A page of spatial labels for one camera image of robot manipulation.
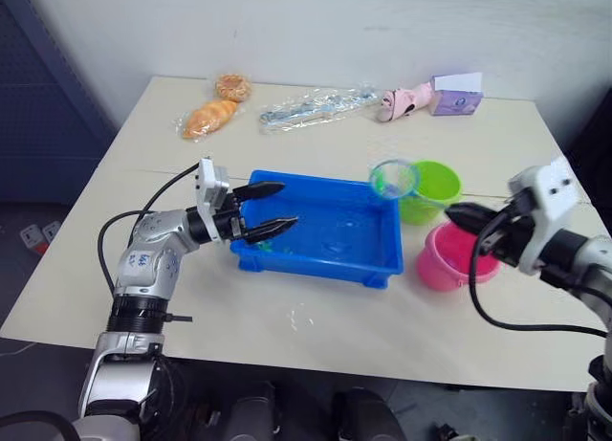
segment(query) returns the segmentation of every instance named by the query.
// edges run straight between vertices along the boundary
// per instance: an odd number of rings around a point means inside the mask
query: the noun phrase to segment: table
[[[173,121],[210,99],[210,87],[201,79],[153,77],[102,165],[177,173],[209,155],[234,178],[247,179],[265,167],[363,181],[379,160],[431,159],[455,168],[465,192],[507,197],[507,182],[516,173],[561,153],[534,103],[524,100],[484,99],[469,117],[433,118],[417,111],[379,123],[356,116],[262,135],[261,108],[310,90],[269,84],[254,84],[245,113],[205,143],[177,143]]]

